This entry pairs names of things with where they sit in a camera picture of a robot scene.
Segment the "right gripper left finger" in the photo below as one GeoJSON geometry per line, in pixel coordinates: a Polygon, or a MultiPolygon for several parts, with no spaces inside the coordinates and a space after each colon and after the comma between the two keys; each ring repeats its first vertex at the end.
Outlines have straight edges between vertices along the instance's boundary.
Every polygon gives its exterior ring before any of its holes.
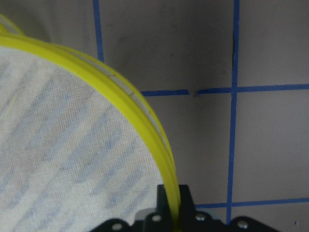
{"type": "Polygon", "coordinates": [[[147,208],[137,212],[131,232],[171,232],[173,222],[164,185],[156,190],[155,208],[147,208]]]}

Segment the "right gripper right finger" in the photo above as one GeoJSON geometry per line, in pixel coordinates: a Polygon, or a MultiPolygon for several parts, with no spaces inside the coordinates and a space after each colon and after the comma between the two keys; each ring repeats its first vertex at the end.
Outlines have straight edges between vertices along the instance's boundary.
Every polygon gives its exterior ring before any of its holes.
{"type": "Polygon", "coordinates": [[[179,185],[181,205],[179,227],[182,232],[231,232],[231,229],[210,214],[196,210],[187,185],[179,185]]]}

